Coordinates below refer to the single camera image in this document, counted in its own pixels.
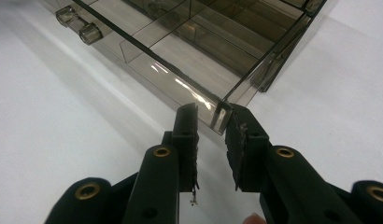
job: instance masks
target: translucent gray tray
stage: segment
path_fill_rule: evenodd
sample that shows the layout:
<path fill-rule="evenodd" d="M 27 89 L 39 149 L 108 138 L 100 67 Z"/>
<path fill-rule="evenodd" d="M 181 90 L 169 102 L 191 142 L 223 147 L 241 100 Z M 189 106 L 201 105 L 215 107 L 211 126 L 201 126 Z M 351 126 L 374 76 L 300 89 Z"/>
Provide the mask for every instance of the translucent gray tray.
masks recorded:
<path fill-rule="evenodd" d="M 47 0 L 86 44 L 100 42 L 222 134 L 230 103 L 267 91 L 324 0 Z"/>

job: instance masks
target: transparent plastic container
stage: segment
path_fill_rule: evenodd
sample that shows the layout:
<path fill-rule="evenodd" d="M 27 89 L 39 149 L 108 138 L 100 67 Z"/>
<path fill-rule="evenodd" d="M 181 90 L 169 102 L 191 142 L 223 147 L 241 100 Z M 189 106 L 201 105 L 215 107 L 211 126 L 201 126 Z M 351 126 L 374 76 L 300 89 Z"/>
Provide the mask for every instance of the transparent plastic container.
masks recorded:
<path fill-rule="evenodd" d="M 99 40 L 222 134 L 230 103 L 267 91 L 324 0 L 47 0 L 86 43 Z"/>

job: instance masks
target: white surface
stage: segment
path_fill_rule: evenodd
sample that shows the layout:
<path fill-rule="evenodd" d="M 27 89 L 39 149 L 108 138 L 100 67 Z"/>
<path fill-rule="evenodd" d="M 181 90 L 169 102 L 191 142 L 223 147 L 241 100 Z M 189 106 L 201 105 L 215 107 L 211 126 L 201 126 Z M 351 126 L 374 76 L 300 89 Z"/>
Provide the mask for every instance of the white surface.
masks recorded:
<path fill-rule="evenodd" d="M 119 182 L 172 129 L 177 105 L 117 65 L 37 1 L 0 0 L 0 223 L 43 223 L 87 176 Z M 383 182 L 383 0 L 339 1 L 248 108 L 336 186 Z M 180 223 L 241 223 L 258 195 L 234 192 L 222 137 L 199 129 L 199 205 L 182 194 Z"/>

